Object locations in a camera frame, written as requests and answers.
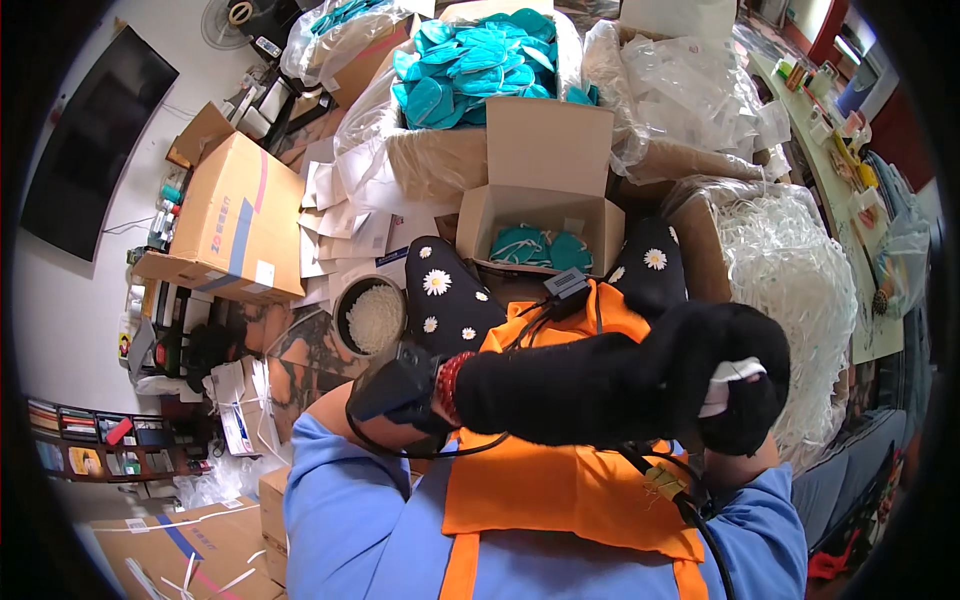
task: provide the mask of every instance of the television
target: television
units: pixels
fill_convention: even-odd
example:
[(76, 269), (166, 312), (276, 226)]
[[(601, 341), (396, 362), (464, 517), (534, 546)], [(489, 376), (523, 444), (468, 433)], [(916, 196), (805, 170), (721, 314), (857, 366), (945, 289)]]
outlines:
[(93, 262), (113, 188), (179, 74), (125, 27), (84, 77), (54, 127), (20, 226)]

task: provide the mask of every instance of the orange apron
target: orange apron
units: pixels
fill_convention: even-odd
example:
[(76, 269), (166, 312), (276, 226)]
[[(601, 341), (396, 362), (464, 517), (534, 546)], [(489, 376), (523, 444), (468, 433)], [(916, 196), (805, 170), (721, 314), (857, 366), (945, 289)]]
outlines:
[[(623, 303), (610, 285), (593, 282), (587, 307), (561, 323), (545, 326), (535, 346), (573, 342), (596, 332), (594, 294), (600, 294), (603, 331), (619, 331), (636, 341), (650, 326)], [(513, 302), (508, 321), (491, 329), (481, 351), (499, 352), (537, 317), (533, 310), (518, 317), (532, 302)], [(486, 444), (496, 436), (460, 430), (462, 449)], [(668, 452), (666, 442), (655, 446)], [(685, 474), (662, 459), (649, 457), (685, 481)], [(446, 566), (441, 600), (469, 600), (476, 580), (480, 534), (490, 530), (526, 529), (570, 532), (609, 546), (659, 552), (673, 559), (681, 600), (708, 597), (700, 575), (704, 548), (696, 529), (687, 527), (677, 507), (644, 487), (644, 476), (615, 452), (587, 446), (547, 447), (508, 438), (503, 444), (457, 457), (450, 470), (444, 506), (443, 533), (455, 536)]]

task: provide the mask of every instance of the white wall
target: white wall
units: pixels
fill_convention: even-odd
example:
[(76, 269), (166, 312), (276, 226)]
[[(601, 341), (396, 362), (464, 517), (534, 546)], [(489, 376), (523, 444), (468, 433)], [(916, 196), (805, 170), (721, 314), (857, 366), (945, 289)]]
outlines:
[[(231, 96), (247, 67), (260, 60), (249, 46), (227, 52), (209, 47), (200, 33), (205, 6), (206, 0), (116, 2), (84, 45), (60, 93), (69, 98), (106, 50), (117, 16), (180, 72), (166, 104), (197, 112), (207, 101)], [(106, 228), (154, 214), (161, 182), (171, 168), (164, 157), (187, 122), (167, 109), (157, 110), (114, 189)], [(51, 130), (48, 124), (38, 140), (31, 170)], [(146, 239), (145, 228), (102, 234), (90, 264), (23, 229), (18, 232), (13, 324), (25, 394), (101, 410), (150, 413), (158, 408), (155, 398), (137, 398), (117, 360), (118, 323), (129, 283), (126, 250)]]
[(832, 0), (790, 0), (790, 8), (794, 12), (791, 20), (810, 43), (817, 40), (831, 2)]

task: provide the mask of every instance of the glove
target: glove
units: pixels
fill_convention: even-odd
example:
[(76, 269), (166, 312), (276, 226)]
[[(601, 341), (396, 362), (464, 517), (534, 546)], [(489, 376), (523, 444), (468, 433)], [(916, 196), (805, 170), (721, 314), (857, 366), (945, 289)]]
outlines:
[[(730, 383), (727, 410), (699, 420), (717, 366), (751, 356), (766, 375)], [(535, 444), (614, 447), (676, 438), (699, 425), (707, 447), (753, 453), (782, 410), (789, 372), (776, 322), (742, 304), (692, 301), (664, 313), (639, 344), (605, 333), (482, 352), (458, 371), (453, 404), (472, 431), (508, 431)]]

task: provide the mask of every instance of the teal face mask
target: teal face mask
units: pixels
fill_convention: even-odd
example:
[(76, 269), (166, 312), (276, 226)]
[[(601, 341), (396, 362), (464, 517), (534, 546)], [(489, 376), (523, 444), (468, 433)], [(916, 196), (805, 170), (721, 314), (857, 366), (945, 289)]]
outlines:
[(532, 267), (550, 267), (552, 264), (546, 235), (526, 224), (518, 228), (501, 229), (490, 249), (490, 260)]
[(576, 267), (581, 273), (589, 273), (593, 266), (593, 254), (577, 236), (561, 231), (550, 244), (550, 261), (558, 271)]

